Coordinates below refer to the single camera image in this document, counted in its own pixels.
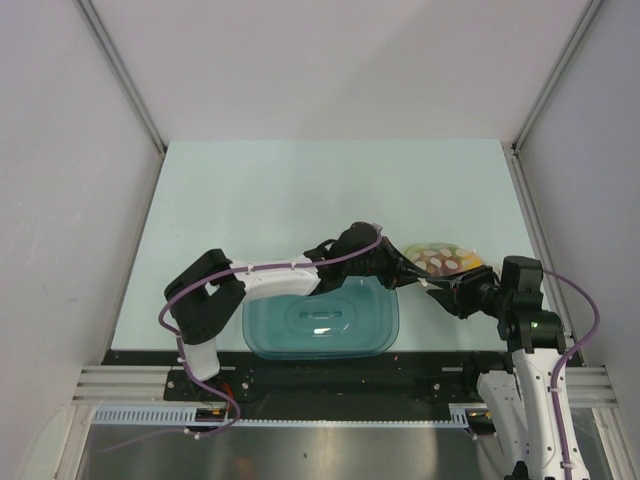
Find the stainless steel panel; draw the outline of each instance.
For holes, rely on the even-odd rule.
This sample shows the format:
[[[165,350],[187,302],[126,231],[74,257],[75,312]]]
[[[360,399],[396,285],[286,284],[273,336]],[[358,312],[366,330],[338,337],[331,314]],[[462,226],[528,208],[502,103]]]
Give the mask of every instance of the stainless steel panel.
[[[575,421],[592,478],[610,479],[590,411]],[[505,473],[494,437],[474,441],[463,430],[433,428],[246,427],[197,441],[168,433],[99,452],[154,428],[94,425],[78,480],[494,480]]]

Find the light blue table surface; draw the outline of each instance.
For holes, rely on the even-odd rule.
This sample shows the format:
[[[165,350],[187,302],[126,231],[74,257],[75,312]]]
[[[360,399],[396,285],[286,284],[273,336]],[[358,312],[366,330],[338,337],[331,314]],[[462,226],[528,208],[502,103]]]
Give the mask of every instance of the light blue table surface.
[[[533,251],[497,140],[172,143],[111,348],[173,350],[157,322],[169,282],[211,248],[289,258],[375,222],[400,249],[450,242],[501,264]],[[391,350],[504,350],[496,321],[458,320],[419,285],[398,290]],[[247,350],[239,309],[219,350]]]

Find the plastic container lid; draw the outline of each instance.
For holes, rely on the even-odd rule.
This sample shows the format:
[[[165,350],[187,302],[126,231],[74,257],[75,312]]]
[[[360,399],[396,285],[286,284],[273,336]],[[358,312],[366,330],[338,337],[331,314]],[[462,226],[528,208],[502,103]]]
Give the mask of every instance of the plastic container lid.
[[[323,295],[283,295],[243,305],[244,339],[269,359],[376,355],[398,336],[398,296],[375,277],[350,277]]]

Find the purple cable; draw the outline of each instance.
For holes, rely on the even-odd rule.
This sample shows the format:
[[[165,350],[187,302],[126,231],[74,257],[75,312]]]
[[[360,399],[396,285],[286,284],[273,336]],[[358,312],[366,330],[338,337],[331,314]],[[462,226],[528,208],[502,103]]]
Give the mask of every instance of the purple cable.
[[[583,290],[580,285],[569,280],[567,277],[564,277],[558,273],[552,272],[550,270],[544,270],[544,273],[547,275],[551,275],[552,277],[557,278],[558,280],[566,283],[571,288],[576,290],[580,295],[582,295],[591,308],[593,309],[594,320],[591,329],[587,332],[587,334],[580,339],[580,341],[576,342],[576,344],[571,347],[569,350],[565,352],[565,354],[558,360],[556,366],[553,367],[553,372],[551,374],[551,400],[553,401],[553,411],[556,415],[556,423],[558,424],[558,436],[560,437],[560,445],[562,448],[562,461],[564,462],[564,476],[565,480],[573,480],[573,474],[571,473],[571,455],[569,453],[569,440],[567,439],[567,431],[564,426],[564,419],[562,418],[562,409],[560,407],[560,395],[558,391],[554,391],[553,389],[558,388],[558,377],[560,376],[560,371],[567,364],[569,359],[576,353],[580,348],[586,345],[589,340],[593,338],[600,326],[600,310],[598,310],[598,306],[596,302],[591,298],[587,292]]]
[[[363,247],[360,250],[356,250],[353,253],[349,253],[347,255],[343,255],[342,257],[338,257],[338,258],[332,258],[330,260],[321,260],[319,262],[297,263],[297,264],[295,264],[295,268],[311,268],[311,267],[324,267],[324,266],[327,266],[327,265],[334,265],[336,263],[340,263],[340,262],[345,262],[347,260],[351,260],[352,258],[358,257],[360,255],[363,255],[363,254],[369,252],[370,250],[373,250],[378,245],[380,245],[380,243],[382,242],[382,235],[380,233],[381,230],[382,230],[382,227],[380,227],[378,225],[375,225],[375,224],[371,224],[371,225],[373,225],[373,227],[378,232],[378,236],[377,236],[375,242],[373,242],[371,245],[367,245],[366,247]],[[251,271],[260,272],[260,271],[264,271],[264,270],[277,270],[277,269],[281,269],[281,268],[292,268],[291,262],[269,263],[269,264],[265,264],[265,265],[256,265],[251,269]],[[228,270],[224,270],[222,272],[214,273],[213,275],[209,275],[208,277],[202,278],[202,279],[198,280],[197,282],[192,283],[188,287],[185,287],[184,289],[180,290],[176,295],[171,297],[171,299],[167,302],[167,304],[164,307],[162,307],[162,310],[160,310],[160,314],[158,315],[158,322],[160,323],[160,325],[162,327],[166,328],[167,330],[169,330],[170,332],[172,332],[176,336],[176,342],[178,344],[178,353],[180,354],[180,359],[181,359],[182,365],[184,367],[184,371],[187,374],[187,376],[189,377],[189,379],[193,383],[198,385],[200,388],[202,388],[203,390],[211,392],[214,395],[216,395],[216,396],[222,398],[223,400],[226,400],[227,402],[229,402],[231,405],[233,405],[233,409],[235,411],[235,416],[231,421],[229,421],[228,423],[225,423],[224,425],[222,425],[222,426],[220,426],[220,427],[218,427],[215,430],[212,430],[210,432],[199,433],[198,434],[198,438],[211,437],[213,435],[217,435],[218,433],[222,433],[222,432],[230,429],[238,420],[240,420],[242,412],[240,410],[240,406],[238,405],[238,403],[232,397],[230,397],[229,395],[227,395],[224,392],[221,392],[220,390],[217,390],[217,389],[207,385],[206,383],[204,383],[204,382],[202,382],[202,381],[200,381],[200,380],[198,380],[196,378],[196,376],[193,374],[193,371],[191,370],[191,367],[189,367],[189,364],[187,363],[187,357],[186,357],[185,352],[184,352],[184,342],[182,341],[182,336],[180,334],[180,330],[178,330],[177,328],[175,328],[175,327],[169,325],[167,322],[165,322],[164,321],[164,317],[169,312],[169,310],[171,310],[171,307],[173,307],[185,295],[188,295],[189,293],[193,292],[194,290],[206,285],[209,282],[213,282],[213,281],[218,280],[220,278],[226,277],[227,275],[232,275],[232,274],[235,274],[235,273],[245,273],[245,272],[248,272],[248,271],[249,271],[249,267],[230,268]],[[112,446],[107,447],[107,448],[98,449],[97,451],[101,452],[101,453],[107,453],[107,452],[111,452],[113,450],[117,450],[117,449],[122,448],[122,447],[126,447],[126,446],[129,446],[129,445],[132,445],[132,444],[137,443],[139,441],[155,437],[156,435],[163,435],[165,433],[184,433],[184,432],[185,432],[184,429],[166,428],[166,429],[163,429],[163,430],[157,430],[157,431],[148,433],[146,435],[142,435],[140,437],[132,438],[130,440],[127,440],[125,442],[119,443],[117,445],[112,445]]]

